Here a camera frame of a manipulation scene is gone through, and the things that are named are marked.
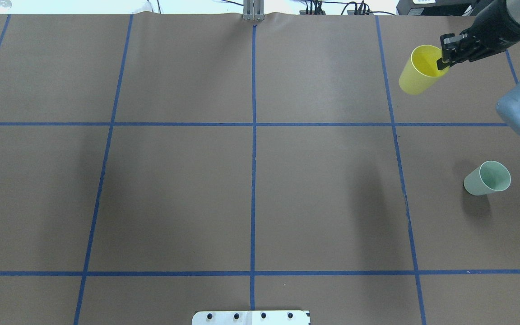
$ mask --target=white label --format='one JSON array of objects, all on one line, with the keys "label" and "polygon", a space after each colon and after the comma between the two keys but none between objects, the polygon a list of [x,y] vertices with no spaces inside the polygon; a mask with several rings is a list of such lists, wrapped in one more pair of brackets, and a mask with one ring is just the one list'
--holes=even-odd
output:
[{"label": "white label", "polygon": [[409,10],[409,16],[421,16],[421,14],[425,11],[425,8],[416,8]]}]

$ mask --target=table surface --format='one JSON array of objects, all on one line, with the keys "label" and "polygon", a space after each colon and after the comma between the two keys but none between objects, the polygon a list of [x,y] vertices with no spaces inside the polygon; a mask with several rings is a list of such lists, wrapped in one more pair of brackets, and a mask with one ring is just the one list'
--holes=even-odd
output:
[{"label": "table surface", "polygon": [[0,324],[520,324],[520,43],[398,87],[471,22],[0,16]]}]

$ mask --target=cup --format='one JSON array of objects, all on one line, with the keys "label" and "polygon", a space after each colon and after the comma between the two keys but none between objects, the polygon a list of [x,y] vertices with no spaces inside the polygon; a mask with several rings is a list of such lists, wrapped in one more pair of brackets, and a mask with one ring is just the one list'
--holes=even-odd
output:
[{"label": "cup", "polygon": [[414,49],[400,74],[400,89],[409,95],[427,90],[449,70],[449,67],[439,70],[437,60],[440,58],[442,51],[436,46],[421,45]]},{"label": "cup", "polygon": [[473,195],[496,193],[508,189],[511,174],[500,162],[489,160],[467,175],[463,185]]}]

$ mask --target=white metal plate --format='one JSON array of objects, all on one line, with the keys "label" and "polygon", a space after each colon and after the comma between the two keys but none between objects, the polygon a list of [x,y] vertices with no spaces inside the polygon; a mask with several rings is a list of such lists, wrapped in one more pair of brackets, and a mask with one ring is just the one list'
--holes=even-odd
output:
[{"label": "white metal plate", "polygon": [[192,325],[310,325],[310,311],[204,311]]}]

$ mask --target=robotic hand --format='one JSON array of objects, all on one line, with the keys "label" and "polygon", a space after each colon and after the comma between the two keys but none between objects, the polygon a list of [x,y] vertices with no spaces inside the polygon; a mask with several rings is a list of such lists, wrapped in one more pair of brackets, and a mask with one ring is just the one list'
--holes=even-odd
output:
[{"label": "robotic hand", "polygon": [[[440,39],[439,70],[502,53],[520,41],[520,0],[495,0],[460,35],[445,34]],[[520,82],[499,100],[497,113],[520,135]]]}]

